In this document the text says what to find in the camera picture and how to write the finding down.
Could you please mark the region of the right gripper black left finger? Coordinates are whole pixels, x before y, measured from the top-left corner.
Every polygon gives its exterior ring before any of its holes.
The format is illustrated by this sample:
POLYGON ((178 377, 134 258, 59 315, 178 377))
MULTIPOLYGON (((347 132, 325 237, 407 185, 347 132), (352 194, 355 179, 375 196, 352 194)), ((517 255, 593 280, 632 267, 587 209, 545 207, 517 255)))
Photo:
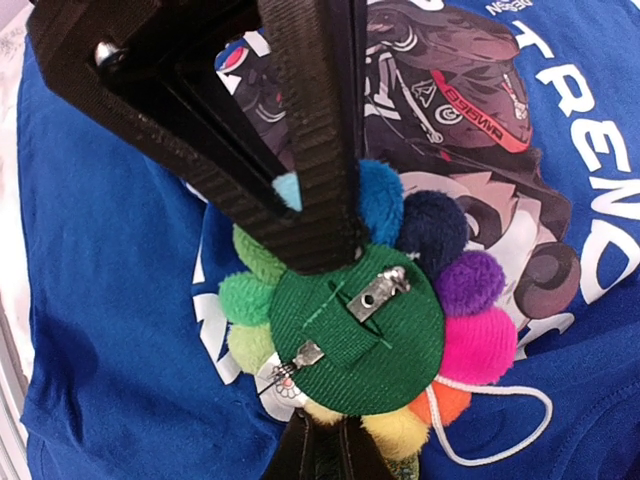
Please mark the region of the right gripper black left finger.
POLYGON ((308 414, 293 414, 262 479, 315 479, 315 434, 314 421, 308 414))

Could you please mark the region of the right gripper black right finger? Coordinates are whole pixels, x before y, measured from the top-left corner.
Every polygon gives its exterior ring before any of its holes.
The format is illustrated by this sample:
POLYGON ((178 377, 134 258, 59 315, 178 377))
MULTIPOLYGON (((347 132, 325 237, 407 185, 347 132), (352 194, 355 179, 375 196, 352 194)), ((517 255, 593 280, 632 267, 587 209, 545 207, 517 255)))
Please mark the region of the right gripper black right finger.
POLYGON ((348 480, 393 480, 371 435, 359 418, 346 418, 339 426, 341 478, 348 480))

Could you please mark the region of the silver round brooch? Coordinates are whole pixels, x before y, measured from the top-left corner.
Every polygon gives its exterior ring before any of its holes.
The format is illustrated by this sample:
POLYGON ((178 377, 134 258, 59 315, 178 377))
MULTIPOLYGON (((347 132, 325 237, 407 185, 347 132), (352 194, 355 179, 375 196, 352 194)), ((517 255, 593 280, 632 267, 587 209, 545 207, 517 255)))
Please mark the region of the silver round brooch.
POLYGON ((385 463, 395 480, 420 479, 420 460, 417 453, 403 459, 386 458, 385 463))

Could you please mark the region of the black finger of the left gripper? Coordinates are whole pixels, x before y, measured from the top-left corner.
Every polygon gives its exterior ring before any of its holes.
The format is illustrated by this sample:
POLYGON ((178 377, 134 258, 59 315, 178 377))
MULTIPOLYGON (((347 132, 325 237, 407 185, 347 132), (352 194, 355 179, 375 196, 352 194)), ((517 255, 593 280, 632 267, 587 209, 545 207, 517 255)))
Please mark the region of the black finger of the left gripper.
POLYGON ((314 275, 358 260, 357 213, 364 154, 364 1, 261 1, 279 74, 302 210, 279 255, 314 275))
POLYGON ((284 167, 214 67, 258 21, 253 1, 38 1, 28 31, 50 90, 290 260, 284 167))

